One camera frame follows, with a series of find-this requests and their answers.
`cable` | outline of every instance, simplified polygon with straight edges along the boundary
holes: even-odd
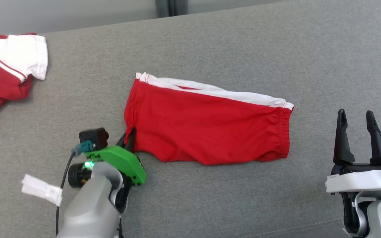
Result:
[[[65,166],[63,180],[61,182],[60,188],[64,188],[65,178],[67,177],[68,168],[70,167],[71,161],[73,160],[73,157],[76,155],[76,152],[72,152],[70,155],[70,158],[68,159],[67,165]],[[56,235],[58,235],[58,223],[59,223],[59,213],[60,213],[60,207],[57,206],[57,212],[56,212]]]

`crumpled red and white cloth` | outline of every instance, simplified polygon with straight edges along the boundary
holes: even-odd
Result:
[[[47,66],[45,37],[36,33],[0,36],[0,107],[7,100],[27,98],[32,77],[44,80]]]
[[[163,162],[234,164],[286,158],[293,107],[281,98],[136,73],[124,119],[127,136],[136,128],[136,151]]]

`green plastic part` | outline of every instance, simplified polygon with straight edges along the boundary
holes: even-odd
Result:
[[[85,152],[93,161],[106,161],[120,172],[130,177],[136,185],[144,184],[147,174],[135,154],[120,146],[109,146],[101,150]]]

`gray fabric surface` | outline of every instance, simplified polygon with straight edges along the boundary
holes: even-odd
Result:
[[[0,237],[54,236],[55,205],[22,194],[21,179],[59,185],[83,129],[105,127],[114,144],[143,71],[285,98],[296,110],[287,160],[203,166],[140,154],[147,183],[130,194],[126,238],[345,236],[340,198],[324,182],[339,108],[357,161],[371,156],[367,110],[381,128],[381,1],[266,4],[45,36],[47,80],[0,110]],[[76,193],[66,186],[61,215]]]

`green light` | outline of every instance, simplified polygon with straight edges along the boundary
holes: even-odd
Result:
[[[94,167],[94,163],[92,161],[86,161],[84,164],[85,168],[90,169]]]

